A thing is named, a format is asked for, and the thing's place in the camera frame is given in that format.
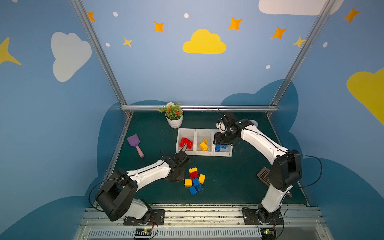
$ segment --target purple spatula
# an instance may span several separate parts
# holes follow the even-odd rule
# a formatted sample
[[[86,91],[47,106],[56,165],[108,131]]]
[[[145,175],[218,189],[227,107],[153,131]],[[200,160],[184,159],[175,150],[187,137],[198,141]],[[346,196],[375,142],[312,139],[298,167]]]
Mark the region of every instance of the purple spatula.
[[[132,146],[132,147],[136,147],[137,149],[137,152],[139,153],[140,157],[144,157],[144,154],[143,152],[141,151],[141,149],[139,148],[139,143],[140,143],[140,140],[139,140],[139,137],[137,136],[137,134],[133,135],[133,136],[130,136],[129,138],[127,138],[129,144]]]

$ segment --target white flower pot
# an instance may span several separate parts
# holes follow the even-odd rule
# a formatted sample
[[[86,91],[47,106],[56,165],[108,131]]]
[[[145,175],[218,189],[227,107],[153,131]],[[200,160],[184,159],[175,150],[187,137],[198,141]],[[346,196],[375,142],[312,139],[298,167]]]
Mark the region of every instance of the white flower pot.
[[[181,113],[183,114],[183,116],[181,116],[181,118],[179,118],[178,120],[170,120],[169,118],[167,118],[167,112],[166,112],[166,119],[171,128],[179,128],[181,126],[181,124],[183,123],[184,112],[181,111]]]

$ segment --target pink spatula handle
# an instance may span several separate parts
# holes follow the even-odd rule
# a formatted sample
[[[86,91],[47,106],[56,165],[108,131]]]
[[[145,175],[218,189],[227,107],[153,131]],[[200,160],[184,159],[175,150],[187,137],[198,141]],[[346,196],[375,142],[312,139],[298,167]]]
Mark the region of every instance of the pink spatula handle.
[[[141,151],[141,149],[139,148],[139,146],[136,146],[136,149],[137,149],[137,152],[139,153],[140,157],[143,158],[143,157],[144,157],[144,154],[143,154],[143,152]]]

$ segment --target dark green tabletop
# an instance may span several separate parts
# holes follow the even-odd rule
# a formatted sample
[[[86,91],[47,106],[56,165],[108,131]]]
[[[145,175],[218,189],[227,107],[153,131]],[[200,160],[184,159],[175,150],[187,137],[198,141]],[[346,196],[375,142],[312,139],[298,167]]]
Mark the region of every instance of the dark green tabletop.
[[[265,135],[275,142],[277,138],[265,113],[234,113],[240,120],[253,119],[259,123]],[[185,112],[182,128],[216,129],[220,115],[214,112]],[[139,147],[145,157],[140,158],[135,147],[131,147],[127,137],[137,134]],[[125,136],[115,169],[134,170],[153,164],[160,159],[160,150],[164,156],[173,156],[176,151],[177,129],[171,128],[163,113],[135,112]],[[204,190],[192,195],[184,181],[169,183],[159,179],[142,189],[135,198],[144,199],[149,204],[256,204],[266,194],[268,187],[256,174],[263,168],[271,169],[267,159],[251,144],[241,140],[233,147],[232,157],[190,156],[186,166],[197,167],[200,174],[206,176]],[[289,204],[306,204],[300,189],[291,191],[293,197],[286,197]]]

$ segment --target white flower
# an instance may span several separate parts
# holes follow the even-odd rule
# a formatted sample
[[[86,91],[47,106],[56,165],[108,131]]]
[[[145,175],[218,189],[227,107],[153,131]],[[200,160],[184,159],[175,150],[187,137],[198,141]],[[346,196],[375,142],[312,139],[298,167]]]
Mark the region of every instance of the white flower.
[[[172,102],[169,102],[169,103],[167,103],[167,105],[166,105],[167,108],[171,108],[171,107],[173,107],[173,106],[175,106],[175,104],[172,103]]]

